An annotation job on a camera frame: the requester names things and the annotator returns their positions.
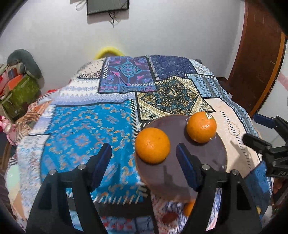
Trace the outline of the blue patchwork bedspread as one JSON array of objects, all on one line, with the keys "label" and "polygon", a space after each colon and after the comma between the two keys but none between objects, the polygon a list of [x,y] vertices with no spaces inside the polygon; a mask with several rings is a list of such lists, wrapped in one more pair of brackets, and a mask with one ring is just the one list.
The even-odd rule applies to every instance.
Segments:
[{"label": "blue patchwork bedspread", "polygon": [[[257,208],[269,205],[272,182],[260,157],[241,141],[257,135],[247,111],[235,103],[214,74],[200,62],[174,56],[109,57],[84,64],[70,83],[45,94],[16,121],[16,152],[9,160],[6,187],[17,223],[25,229],[44,177],[50,169],[65,172],[85,163],[104,143],[112,158],[103,183],[92,193],[97,205],[121,210],[139,207],[148,198],[153,215],[129,220],[104,218],[111,233],[179,233],[186,223],[184,202],[165,200],[144,188],[134,156],[138,132],[164,116],[205,111],[217,123],[227,152],[226,169],[247,177]],[[177,220],[162,223],[167,212]]]}]

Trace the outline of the grey green plush pillow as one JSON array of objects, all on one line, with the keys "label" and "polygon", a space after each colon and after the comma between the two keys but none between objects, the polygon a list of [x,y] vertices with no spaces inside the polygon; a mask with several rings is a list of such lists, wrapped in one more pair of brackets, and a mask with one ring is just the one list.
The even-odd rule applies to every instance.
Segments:
[{"label": "grey green plush pillow", "polygon": [[15,50],[9,55],[6,62],[9,67],[19,65],[21,71],[24,71],[26,74],[35,79],[40,79],[42,77],[39,66],[36,64],[33,56],[27,50]]}]

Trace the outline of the pink plush toy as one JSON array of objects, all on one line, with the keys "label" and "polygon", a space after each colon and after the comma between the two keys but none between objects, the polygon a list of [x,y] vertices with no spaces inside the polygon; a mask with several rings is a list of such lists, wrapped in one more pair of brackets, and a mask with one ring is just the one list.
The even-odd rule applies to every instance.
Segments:
[{"label": "pink plush toy", "polygon": [[12,123],[9,119],[5,118],[4,116],[1,116],[1,132],[4,132],[6,134],[7,140],[11,145],[16,146],[16,125]]}]

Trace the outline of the red gift boxes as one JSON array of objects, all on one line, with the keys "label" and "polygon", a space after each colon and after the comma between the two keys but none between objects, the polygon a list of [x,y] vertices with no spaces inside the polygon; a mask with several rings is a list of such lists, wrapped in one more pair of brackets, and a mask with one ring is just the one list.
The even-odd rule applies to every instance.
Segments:
[{"label": "red gift boxes", "polygon": [[1,64],[1,96],[8,94],[22,79],[25,66],[19,63],[13,66]]}]

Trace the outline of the red tomato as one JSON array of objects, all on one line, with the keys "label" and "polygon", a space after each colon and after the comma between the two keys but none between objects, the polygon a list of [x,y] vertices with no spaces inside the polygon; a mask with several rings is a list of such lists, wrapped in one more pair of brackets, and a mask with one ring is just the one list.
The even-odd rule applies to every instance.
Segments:
[{"label": "red tomato", "polygon": [[178,214],[174,211],[169,211],[162,217],[162,223],[169,224],[177,220]]}]

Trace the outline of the large orange with sticker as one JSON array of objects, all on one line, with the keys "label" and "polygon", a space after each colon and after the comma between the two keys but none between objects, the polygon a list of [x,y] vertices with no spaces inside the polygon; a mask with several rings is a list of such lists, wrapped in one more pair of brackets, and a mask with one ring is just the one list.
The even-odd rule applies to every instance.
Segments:
[{"label": "large orange with sticker", "polygon": [[197,112],[190,116],[186,131],[189,137],[197,143],[204,144],[215,137],[217,123],[208,112]]}]

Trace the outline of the small black wall screen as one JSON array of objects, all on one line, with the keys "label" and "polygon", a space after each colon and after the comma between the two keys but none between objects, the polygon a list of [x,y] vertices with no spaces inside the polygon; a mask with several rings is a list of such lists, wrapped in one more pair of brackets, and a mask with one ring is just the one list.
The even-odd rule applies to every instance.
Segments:
[{"label": "small black wall screen", "polygon": [[129,9],[129,0],[87,0],[87,15]]}]

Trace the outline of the small tangerine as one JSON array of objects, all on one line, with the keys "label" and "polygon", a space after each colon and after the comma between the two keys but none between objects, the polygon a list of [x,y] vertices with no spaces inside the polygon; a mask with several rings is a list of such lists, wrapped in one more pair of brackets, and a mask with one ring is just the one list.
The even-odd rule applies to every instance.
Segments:
[{"label": "small tangerine", "polygon": [[186,217],[189,217],[192,210],[193,210],[193,207],[194,207],[194,204],[195,204],[195,201],[196,199],[192,199],[190,202],[186,203],[184,205],[184,209],[183,209],[183,213]]}]

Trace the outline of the yellow curved foam object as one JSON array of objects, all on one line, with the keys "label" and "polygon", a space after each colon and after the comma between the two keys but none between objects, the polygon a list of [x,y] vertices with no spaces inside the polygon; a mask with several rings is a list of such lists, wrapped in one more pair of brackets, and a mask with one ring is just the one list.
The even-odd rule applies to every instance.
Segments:
[{"label": "yellow curved foam object", "polygon": [[96,55],[94,56],[94,60],[105,58],[106,55],[111,54],[113,56],[124,56],[124,53],[118,50],[115,47],[107,46],[101,48]]}]

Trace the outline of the purple round plate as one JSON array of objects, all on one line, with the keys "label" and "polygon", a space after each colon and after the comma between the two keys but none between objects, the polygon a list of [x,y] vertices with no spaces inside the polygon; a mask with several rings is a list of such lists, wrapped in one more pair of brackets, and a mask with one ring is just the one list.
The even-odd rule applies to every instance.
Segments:
[{"label": "purple round plate", "polygon": [[225,172],[227,152],[218,134],[205,144],[193,141],[187,131],[189,117],[183,115],[164,116],[146,125],[164,131],[170,140],[170,153],[160,164],[150,165],[135,156],[141,180],[155,195],[177,202],[189,202],[197,193],[187,180],[194,175],[194,166],[189,157],[196,156],[198,166],[209,165],[216,171]]}]

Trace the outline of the brown wooden door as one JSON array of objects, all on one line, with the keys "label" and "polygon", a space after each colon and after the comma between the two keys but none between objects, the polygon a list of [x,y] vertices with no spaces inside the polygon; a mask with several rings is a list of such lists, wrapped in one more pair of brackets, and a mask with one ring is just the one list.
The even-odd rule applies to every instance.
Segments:
[{"label": "brown wooden door", "polygon": [[285,34],[261,1],[246,1],[239,49],[228,84],[232,100],[250,116],[259,110],[279,73]]}]

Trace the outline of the large orange without sticker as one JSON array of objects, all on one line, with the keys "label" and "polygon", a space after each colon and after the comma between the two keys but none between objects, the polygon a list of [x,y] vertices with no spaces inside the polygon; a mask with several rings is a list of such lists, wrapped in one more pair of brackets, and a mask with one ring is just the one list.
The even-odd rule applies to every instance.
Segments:
[{"label": "large orange without sticker", "polygon": [[136,137],[135,151],[145,163],[151,165],[160,164],[170,153],[169,137],[158,128],[145,128]]}]

